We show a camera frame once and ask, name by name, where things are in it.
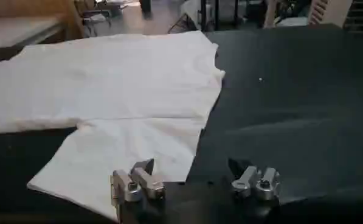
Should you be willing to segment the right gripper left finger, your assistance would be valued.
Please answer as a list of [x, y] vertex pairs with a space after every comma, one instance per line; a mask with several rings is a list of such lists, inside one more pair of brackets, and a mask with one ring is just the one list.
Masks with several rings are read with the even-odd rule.
[[111, 203], [141, 201], [144, 194], [150, 200], [165, 197], [165, 184], [153, 174], [154, 158], [136, 162], [129, 172], [114, 170], [110, 176]]

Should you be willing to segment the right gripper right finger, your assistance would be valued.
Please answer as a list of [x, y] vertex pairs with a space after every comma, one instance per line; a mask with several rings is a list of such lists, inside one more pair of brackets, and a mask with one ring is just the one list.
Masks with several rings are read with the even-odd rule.
[[271, 201], [280, 194], [280, 173], [273, 167], [261, 170], [244, 159], [228, 159], [228, 167], [234, 177], [231, 189], [242, 198], [256, 197]]

